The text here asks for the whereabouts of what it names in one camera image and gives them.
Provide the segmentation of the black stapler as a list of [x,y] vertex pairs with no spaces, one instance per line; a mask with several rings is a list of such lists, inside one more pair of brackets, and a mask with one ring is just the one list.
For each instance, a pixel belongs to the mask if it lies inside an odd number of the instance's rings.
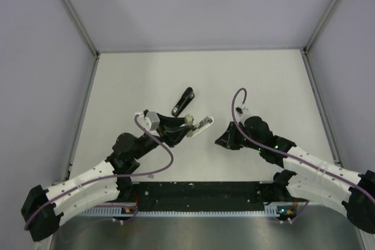
[[191,101],[194,99],[195,94],[192,87],[188,87],[183,92],[182,96],[180,97],[179,101],[176,103],[176,105],[172,109],[172,116],[178,117],[182,111],[191,103]]

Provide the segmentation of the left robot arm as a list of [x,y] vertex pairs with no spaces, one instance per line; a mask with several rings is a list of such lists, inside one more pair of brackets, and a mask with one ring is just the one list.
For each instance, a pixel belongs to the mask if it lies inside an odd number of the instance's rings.
[[135,114],[134,122],[143,134],[120,134],[112,153],[91,169],[59,184],[38,185],[30,190],[21,214],[25,220],[24,230],[33,242],[52,236],[70,219],[92,207],[115,200],[129,200],[133,193],[131,179],[137,176],[135,171],[140,166],[138,159],[162,147],[170,156],[169,163],[143,172],[142,176],[167,170],[174,161],[171,148],[185,137],[191,137],[195,130],[194,118],[190,114],[166,117],[145,110]]

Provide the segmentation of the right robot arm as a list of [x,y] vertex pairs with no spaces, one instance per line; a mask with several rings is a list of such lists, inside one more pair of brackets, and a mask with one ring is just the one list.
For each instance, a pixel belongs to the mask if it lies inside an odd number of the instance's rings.
[[374,172],[359,173],[313,156],[293,141],[274,135],[260,117],[231,121],[215,141],[228,150],[254,149],[282,171],[274,176],[277,199],[318,203],[344,215],[358,229],[374,234]]

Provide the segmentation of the beige green stapler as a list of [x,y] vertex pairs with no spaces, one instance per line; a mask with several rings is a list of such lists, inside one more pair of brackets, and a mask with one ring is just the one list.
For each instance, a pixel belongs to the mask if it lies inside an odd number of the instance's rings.
[[201,121],[192,124],[189,131],[186,134],[187,138],[194,138],[207,130],[210,126],[214,124],[214,118],[211,116],[204,117]]

